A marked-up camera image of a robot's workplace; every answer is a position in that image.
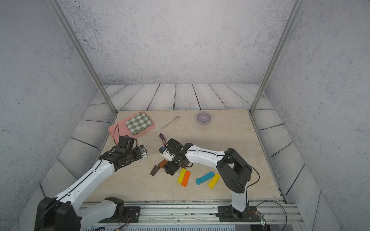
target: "checkered napkin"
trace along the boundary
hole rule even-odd
[[[132,135],[144,131],[152,125],[151,119],[144,113],[139,112],[134,118],[125,122]]]

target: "gray wall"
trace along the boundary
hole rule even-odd
[[[0,22],[0,230],[8,230],[97,88],[45,0],[4,0]]]
[[[266,90],[344,230],[370,226],[369,12],[306,0]]]
[[[294,0],[60,0],[103,84],[259,83]]]

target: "wooden plank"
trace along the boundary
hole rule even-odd
[[[108,130],[109,123],[80,120],[71,137],[82,142],[99,147]]]
[[[210,84],[227,109],[250,109],[252,106],[225,84]]]
[[[127,85],[125,88],[121,89],[114,96],[111,97],[113,105],[117,110],[121,110],[128,101],[139,91],[142,87],[142,84],[132,84]]]
[[[202,110],[227,109],[209,84],[193,84],[193,87]]]
[[[283,124],[275,110],[255,110],[254,117],[260,130]]]
[[[90,105],[87,107],[81,119],[100,122],[111,122],[113,119],[113,113],[106,103]]]
[[[272,156],[284,192],[288,192],[303,165],[303,159],[294,143]]]
[[[122,108],[123,111],[147,110],[159,84],[144,84],[132,99]]]
[[[105,91],[109,95],[109,97],[112,97],[115,95],[119,90],[124,88],[126,85],[108,85],[105,87]],[[101,103],[106,103],[105,99],[101,95],[100,91],[98,90],[94,97],[92,98],[92,101],[90,102],[90,105],[93,104],[101,104]]]
[[[319,197],[320,189],[305,165],[288,192],[287,198],[290,203],[297,205],[307,231],[312,231]]]
[[[176,84],[161,84],[148,108],[153,110],[173,110]]]
[[[175,110],[200,110],[192,84],[176,84]]]
[[[267,95],[266,95],[266,92],[265,92],[265,91],[263,91],[263,93],[262,93],[262,97],[267,97]]]
[[[292,142],[284,125],[261,130],[261,134],[271,156]]]
[[[238,95],[240,95],[250,105],[253,104],[256,97],[258,86],[256,84],[226,84]],[[257,105],[257,109],[274,109],[269,98],[261,97]]]
[[[321,230],[340,231],[339,222],[322,193],[320,194],[319,206],[317,207],[316,218],[313,225],[313,231]]]
[[[37,186],[31,199],[19,216],[19,230],[33,230],[35,228],[36,212],[39,202],[44,199],[40,186]]]
[[[45,196],[53,198],[77,181],[76,177],[57,159],[41,183]]]
[[[98,149],[70,138],[60,152],[58,159],[80,178],[93,165]]]

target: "bowl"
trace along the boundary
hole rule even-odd
[[[207,125],[211,122],[211,115],[207,112],[201,112],[196,116],[196,120],[200,125]]]

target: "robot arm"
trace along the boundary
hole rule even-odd
[[[94,166],[74,184],[54,198],[45,197],[37,207],[35,231],[79,231],[122,213],[123,201],[110,197],[102,203],[78,211],[86,198],[118,169],[147,156],[144,145],[134,146],[136,139],[121,136],[117,146],[99,157]]]
[[[234,149],[229,148],[225,152],[212,151],[191,143],[182,146],[178,141],[170,139],[159,152],[169,161],[164,168],[170,175],[173,175],[186,159],[217,169],[226,186],[232,191],[233,216],[237,220],[244,217],[248,203],[246,188],[252,168]]]
[[[147,156],[143,145],[132,148],[134,141],[137,142],[134,138],[121,136],[118,145],[100,156],[94,166],[73,185],[54,198],[44,198],[37,208],[34,230],[81,231],[105,218],[124,217],[124,202],[113,197],[84,210],[78,209],[108,176]],[[171,175],[174,175],[186,160],[217,169],[226,186],[232,191],[232,215],[241,220],[247,211],[246,188],[252,169],[234,149],[229,148],[225,152],[212,151],[190,143],[182,146],[171,139],[159,151],[169,160],[164,169]]]

